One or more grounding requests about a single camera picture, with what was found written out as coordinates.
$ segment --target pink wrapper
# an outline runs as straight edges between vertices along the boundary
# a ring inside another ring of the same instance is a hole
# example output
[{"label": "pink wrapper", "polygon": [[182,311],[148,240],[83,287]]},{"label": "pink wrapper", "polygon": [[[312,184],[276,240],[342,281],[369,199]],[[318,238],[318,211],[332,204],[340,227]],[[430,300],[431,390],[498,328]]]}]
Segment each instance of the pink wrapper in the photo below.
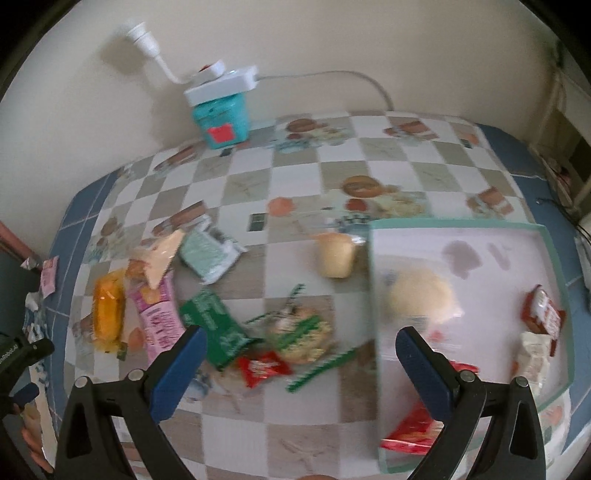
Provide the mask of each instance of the pink wrapper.
[{"label": "pink wrapper", "polygon": [[129,293],[129,298],[134,301],[144,327],[150,365],[159,354],[170,350],[185,331],[174,300],[173,272],[164,275],[158,288],[152,290],[142,284]]},{"label": "pink wrapper", "polygon": [[58,258],[59,257],[53,257],[43,262],[43,270],[41,271],[41,293],[43,294],[44,299],[46,299],[56,290]]}]

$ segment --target red label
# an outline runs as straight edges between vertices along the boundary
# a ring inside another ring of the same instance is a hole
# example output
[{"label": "red label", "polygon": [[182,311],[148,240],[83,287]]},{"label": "red label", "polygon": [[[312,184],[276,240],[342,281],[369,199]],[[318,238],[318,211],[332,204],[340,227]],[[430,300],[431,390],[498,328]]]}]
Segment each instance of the red label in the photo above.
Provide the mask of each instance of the red label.
[{"label": "red label", "polygon": [[229,142],[236,138],[232,124],[223,124],[221,127],[208,128],[207,133],[212,136],[216,143]]}]

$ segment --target green snack package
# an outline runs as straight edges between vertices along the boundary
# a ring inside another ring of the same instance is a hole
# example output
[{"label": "green snack package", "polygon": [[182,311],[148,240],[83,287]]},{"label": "green snack package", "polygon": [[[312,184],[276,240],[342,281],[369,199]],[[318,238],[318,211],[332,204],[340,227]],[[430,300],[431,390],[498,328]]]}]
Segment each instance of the green snack package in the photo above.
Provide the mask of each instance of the green snack package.
[{"label": "green snack package", "polygon": [[246,347],[258,339],[246,335],[230,317],[220,298],[205,287],[180,309],[186,326],[198,325],[207,332],[207,360],[218,370],[224,369]]}]

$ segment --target red food box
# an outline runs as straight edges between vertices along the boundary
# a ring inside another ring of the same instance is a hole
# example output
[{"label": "red food box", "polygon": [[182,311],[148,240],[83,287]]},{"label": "red food box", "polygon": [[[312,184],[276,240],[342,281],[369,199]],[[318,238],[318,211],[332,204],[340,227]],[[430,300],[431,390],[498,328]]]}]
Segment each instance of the red food box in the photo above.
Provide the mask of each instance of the red food box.
[{"label": "red food box", "polygon": [[550,356],[554,356],[558,337],[566,320],[566,312],[556,308],[542,285],[536,285],[525,297],[521,320],[530,332],[545,333],[552,337]]}]

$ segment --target screw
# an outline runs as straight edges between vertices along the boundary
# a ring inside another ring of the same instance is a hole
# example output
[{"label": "screw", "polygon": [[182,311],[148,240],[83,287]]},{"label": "screw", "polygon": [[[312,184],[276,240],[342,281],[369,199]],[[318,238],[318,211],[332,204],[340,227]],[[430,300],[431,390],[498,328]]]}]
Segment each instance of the screw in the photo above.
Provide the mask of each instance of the screw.
[{"label": "screw", "polygon": [[529,385],[527,379],[525,377],[515,377],[515,383],[520,387],[527,387]]},{"label": "screw", "polygon": [[144,371],[141,368],[136,368],[127,374],[127,378],[129,378],[132,382],[137,382],[141,380],[144,376]]},{"label": "screw", "polygon": [[74,382],[74,385],[77,388],[82,388],[84,387],[86,384],[88,383],[88,377],[78,377],[76,378],[76,381]]},{"label": "screw", "polygon": [[462,370],[460,372],[460,378],[467,383],[472,383],[474,382],[474,379],[476,378],[476,375],[474,375],[474,373],[470,372],[469,370]]}]

